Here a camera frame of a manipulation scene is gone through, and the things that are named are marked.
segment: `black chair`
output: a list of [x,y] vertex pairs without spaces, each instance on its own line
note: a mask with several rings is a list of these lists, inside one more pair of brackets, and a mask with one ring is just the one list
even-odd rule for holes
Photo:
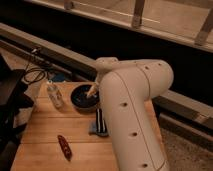
[[8,141],[19,144],[18,129],[13,128],[15,115],[20,108],[33,106],[33,101],[24,94],[28,86],[23,83],[25,70],[11,70],[0,54],[0,152]]

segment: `clear bottle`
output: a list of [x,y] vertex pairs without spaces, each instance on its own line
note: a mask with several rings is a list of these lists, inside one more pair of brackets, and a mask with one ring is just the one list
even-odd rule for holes
[[63,106],[63,99],[62,99],[61,92],[59,91],[58,87],[51,80],[49,80],[47,82],[47,93],[48,93],[53,105],[56,108],[60,108]]

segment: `black bowl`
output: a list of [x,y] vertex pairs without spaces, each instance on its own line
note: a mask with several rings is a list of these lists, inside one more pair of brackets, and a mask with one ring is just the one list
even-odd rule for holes
[[71,102],[73,105],[80,110],[86,111],[91,110],[99,103],[99,93],[87,98],[87,92],[89,91],[91,85],[84,84],[75,88],[71,93]]

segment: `black wall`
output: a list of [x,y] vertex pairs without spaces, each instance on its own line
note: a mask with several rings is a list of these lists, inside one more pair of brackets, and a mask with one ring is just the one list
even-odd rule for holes
[[213,106],[212,53],[20,0],[1,0],[0,21],[93,59],[163,59],[172,90]]

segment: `small object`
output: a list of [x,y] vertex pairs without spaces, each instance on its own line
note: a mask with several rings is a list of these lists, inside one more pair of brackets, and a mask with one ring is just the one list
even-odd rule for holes
[[60,108],[63,106],[62,95],[61,95],[58,87],[52,82],[52,80],[49,80],[47,82],[47,92],[48,92],[48,95],[49,95],[53,105],[56,108]]
[[63,151],[64,156],[66,157],[66,159],[68,161],[70,161],[70,159],[72,157],[72,151],[69,147],[68,142],[66,141],[66,139],[62,135],[58,135],[58,142],[61,146],[61,150]]
[[106,123],[103,119],[102,110],[100,108],[96,109],[96,121],[91,123],[89,127],[89,134],[96,134],[100,137],[109,136]]
[[91,97],[87,98],[87,92],[90,90],[91,85],[84,84],[75,88],[71,93],[71,102],[76,109],[84,112],[92,112],[97,108],[99,103],[99,93],[96,92]]
[[98,85],[94,83],[87,92],[87,98],[90,98],[91,96],[95,95],[98,92]]

